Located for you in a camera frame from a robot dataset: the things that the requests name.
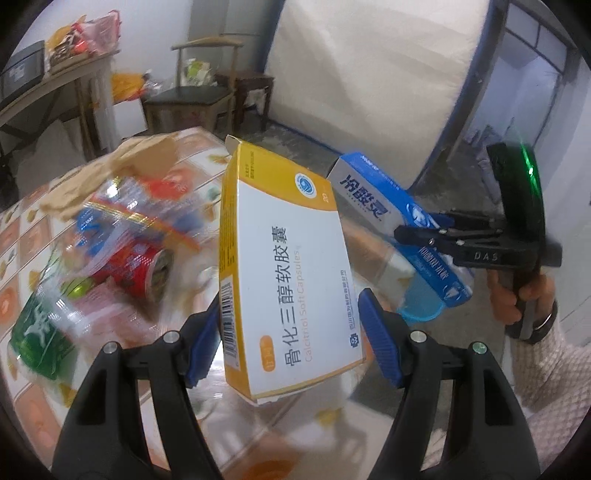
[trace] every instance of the mattress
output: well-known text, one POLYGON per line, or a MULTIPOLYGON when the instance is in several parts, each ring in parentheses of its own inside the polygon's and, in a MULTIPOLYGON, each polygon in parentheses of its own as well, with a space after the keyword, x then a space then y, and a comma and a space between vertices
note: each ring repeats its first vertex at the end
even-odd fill
POLYGON ((288 0, 269 52, 271 118, 417 179, 452 113, 488 0, 288 0))

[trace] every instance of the blue gripper pad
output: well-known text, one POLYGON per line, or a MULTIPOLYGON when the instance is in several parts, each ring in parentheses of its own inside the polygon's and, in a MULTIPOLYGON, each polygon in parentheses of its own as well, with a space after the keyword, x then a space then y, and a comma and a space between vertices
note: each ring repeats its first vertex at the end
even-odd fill
POLYGON ((373 292, 366 288, 359 294, 359 318, 368 337, 382 375, 395 387, 402 387, 400 350, 384 325, 384 310, 373 292))

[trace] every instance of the barcode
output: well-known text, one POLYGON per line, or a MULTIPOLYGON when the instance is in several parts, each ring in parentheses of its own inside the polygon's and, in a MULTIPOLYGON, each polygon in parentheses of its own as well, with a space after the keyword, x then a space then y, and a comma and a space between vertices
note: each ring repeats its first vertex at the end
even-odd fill
POLYGON ((222 304, 222 345, 224 362, 240 370, 238 344, 236 343, 236 319, 234 313, 234 288, 232 277, 224 278, 220 284, 222 304))

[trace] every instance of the black box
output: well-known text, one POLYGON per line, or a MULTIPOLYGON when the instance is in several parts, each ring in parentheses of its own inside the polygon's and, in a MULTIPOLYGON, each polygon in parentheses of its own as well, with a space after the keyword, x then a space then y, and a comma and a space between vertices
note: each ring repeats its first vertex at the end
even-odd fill
POLYGON ((0 110, 43 80, 45 42, 43 40, 15 53, 0 74, 0 110))

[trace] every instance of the hand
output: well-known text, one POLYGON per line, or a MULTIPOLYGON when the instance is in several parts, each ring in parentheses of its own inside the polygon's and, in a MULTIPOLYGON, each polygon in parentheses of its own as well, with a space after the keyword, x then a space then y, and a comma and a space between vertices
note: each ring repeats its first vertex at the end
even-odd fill
MULTIPOLYGON (((487 275, 488 288, 491 291, 492 313, 495 319, 505 325, 512 325, 515 322, 519 322, 521 320, 521 312, 515 306, 517 304, 515 294, 499 283, 499 272, 497 270, 489 270, 487 275)), ((519 290, 521 300, 537 300, 535 312, 537 318, 540 320, 546 320, 552 312, 555 295, 556 287, 554 280, 546 275, 539 275, 519 290)))

